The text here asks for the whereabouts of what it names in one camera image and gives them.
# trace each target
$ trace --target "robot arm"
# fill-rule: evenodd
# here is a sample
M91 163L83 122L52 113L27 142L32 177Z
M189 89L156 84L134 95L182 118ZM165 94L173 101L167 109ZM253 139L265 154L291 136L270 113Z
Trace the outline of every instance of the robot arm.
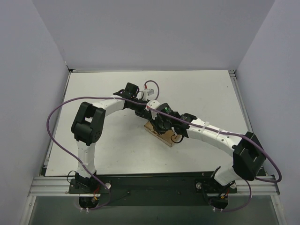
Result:
M191 114L185 113L180 115L178 112L173 111L167 103L160 104L156 100L149 101L144 96L142 99L138 99L136 98L138 91L139 88L136 85L128 83L124 90L114 93L113 99L94 104L86 102L81 104L72 125L72 133L74 133L77 140L79 158L88 170L96 173L94 166L95 143L102 134L105 116L115 111L129 108L134 110L137 116L149 120L158 134L163 134L173 129L178 135L207 142L232 156L232 163L217 168L214 173L213 178L221 186L228 185L240 178L254 180L265 161L265 156L253 145L242 140L240 137L213 132L208 128L223 132L226 131L212 126L208 122L204 122ZM143 90L142 92L143 94L151 93L149 90ZM90 117L92 117L92 121L86 121L86 118ZM189 126L181 122L182 120L203 127ZM245 136L260 145L254 134L247 132ZM90 175L85 172L81 164L78 165L77 173L77 180L79 182L83 184L88 182Z

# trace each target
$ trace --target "white tabletop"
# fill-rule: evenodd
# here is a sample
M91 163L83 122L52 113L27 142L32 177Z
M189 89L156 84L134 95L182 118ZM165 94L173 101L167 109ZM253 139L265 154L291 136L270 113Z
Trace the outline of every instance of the white tabletop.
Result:
M127 82L142 88L150 79L160 86L158 101L167 102L174 111L193 114L228 131L247 132L226 70L72 73L65 101L81 96L109 97L125 88ZM156 92L154 84L148 87ZM75 155L77 145L71 125L83 101L63 106L55 134L56 140ZM97 174L214 171L232 160L223 151L194 139L185 138L170 148L144 129L146 122L129 109L105 118L95 149ZM46 176L67 175L76 169L77 161L53 144Z

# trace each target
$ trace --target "wall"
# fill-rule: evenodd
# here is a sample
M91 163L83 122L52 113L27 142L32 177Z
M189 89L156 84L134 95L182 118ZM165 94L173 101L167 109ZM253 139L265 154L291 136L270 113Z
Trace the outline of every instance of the wall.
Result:
M33 0L69 68L236 69L274 0Z
M299 9L299 0L277 0L237 70L254 131L282 171L280 198L290 225L300 221Z
M0 224L19 224L68 70L30 0L0 2Z

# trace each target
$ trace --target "white wall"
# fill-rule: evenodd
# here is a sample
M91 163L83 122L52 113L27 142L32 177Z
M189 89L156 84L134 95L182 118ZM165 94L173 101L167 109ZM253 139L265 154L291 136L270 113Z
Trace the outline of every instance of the white wall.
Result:
M300 221L299 9L299 0L276 0L237 70L254 131L282 171L280 198L289 225Z
M31 0L0 2L0 224L19 224L68 70Z
M33 0L69 68L236 69L274 0Z

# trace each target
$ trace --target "wooden block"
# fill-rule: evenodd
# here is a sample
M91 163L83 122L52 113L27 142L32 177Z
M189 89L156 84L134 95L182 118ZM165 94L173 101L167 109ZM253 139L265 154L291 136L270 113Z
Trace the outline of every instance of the wooden block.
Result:
M173 136L174 132L172 130L168 130L163 135L159 135L156 131L154 131L153 126L149 121L145 124L144 127L148 132L153 134L155 137L157 137L159 140L161 140L163 143L165 143L166 145L168 145L170 147L172 147L175 144L174 142L172 142L172 140L174 140L175 142L178 142L181 139L181 135Z

